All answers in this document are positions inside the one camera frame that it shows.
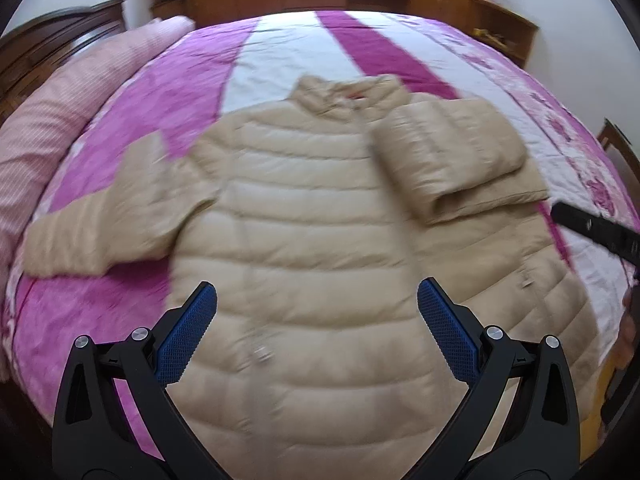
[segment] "headboard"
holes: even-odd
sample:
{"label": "headboard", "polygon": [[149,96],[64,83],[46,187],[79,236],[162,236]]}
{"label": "headboard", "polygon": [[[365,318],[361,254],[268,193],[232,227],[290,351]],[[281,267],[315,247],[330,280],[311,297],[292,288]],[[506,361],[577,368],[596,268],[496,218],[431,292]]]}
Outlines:
{"label": "headboard", "polygon": [[72,56],[126,30],[122,3],[56,10],[0,38],[0,126]]}

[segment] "pink pillow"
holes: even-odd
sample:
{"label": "pink pillow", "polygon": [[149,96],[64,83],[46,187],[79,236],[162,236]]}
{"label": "pink pillow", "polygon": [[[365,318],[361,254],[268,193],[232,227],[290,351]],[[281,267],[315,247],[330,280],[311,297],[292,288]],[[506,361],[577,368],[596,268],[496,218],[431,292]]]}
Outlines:
{"label": "pink pillow", "polygon": [[177,16],[129,30],[72,58],[0,128],[0,306],[20,236],[60,161],[104,102],[194,29]]}

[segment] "striped bedspread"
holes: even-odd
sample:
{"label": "striped bedspread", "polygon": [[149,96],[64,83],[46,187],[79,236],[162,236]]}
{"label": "striped bedspread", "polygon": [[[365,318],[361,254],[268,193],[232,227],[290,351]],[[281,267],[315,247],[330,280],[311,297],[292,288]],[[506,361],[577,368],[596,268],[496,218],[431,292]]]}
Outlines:
{"label": "striped bedspread", "polygon": [[[226,112],[287,97],[303,74],[329,80],[397,74],[415,92],[480,96],[516,127],[550,189],[541,206],[563,199],[629,226],[640,222],[595,138],[535,79],[506,58],[440,22],[376,12],[299,12],[204,28],[148,63],[104,105],[72,147],[38,206],[57,210],[111,183],[121,154],[160,130],[171,156]],[[630,269],[605,250],[558,230],[556,246],[590,295],[601,357],[617,336]],[[97,342],[152,326],[168,292],[167,261],[118,266],[103,278],[33,280],[20,252],[10,277],[2,327],[13,372],[52,420],[73,339]],[[131,409],[127,397],[126,409]],[[132,412],[140,442],[153,449]]]}

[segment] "blue gripper pad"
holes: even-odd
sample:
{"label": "blue gripper pad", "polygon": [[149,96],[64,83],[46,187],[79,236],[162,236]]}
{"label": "blue gripper pad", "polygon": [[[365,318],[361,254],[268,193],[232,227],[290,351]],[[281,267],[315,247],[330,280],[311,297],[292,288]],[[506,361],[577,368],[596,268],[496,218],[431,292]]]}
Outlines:
{"label": "blue gripper pad", "polygon": [[216,314],[218,297],[210,283],[201,285],[183,306],[180,319],[156,352],[156,380],[166,387],[177,383]]}
{"label": "blue gripper pad", "polygon": [[456,317],[452,305],[452,301],[430,280],[423,280],[418,287],[420,314],[438,343],[453,376],[471,387],[480,375],[478,348]]}

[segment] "wooden shelf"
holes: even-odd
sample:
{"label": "wooden shelf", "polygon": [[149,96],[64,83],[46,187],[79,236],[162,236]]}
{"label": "wooden shelf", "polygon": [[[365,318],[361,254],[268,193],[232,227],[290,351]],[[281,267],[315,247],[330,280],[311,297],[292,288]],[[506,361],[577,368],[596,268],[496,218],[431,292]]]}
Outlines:
{"label": "wooden shelf", "polygon": [[316,9],[410,14],[448,23],[470,36],[475,29],[484,29],[504,38],[506,48],[490,46],[519,67],[527,62],[538,30],[529,20],[486,0],[169,0],[155,4],[151,10],[159,18],[184,14],[195,20],[197,27],[208,27],[254,16]]}

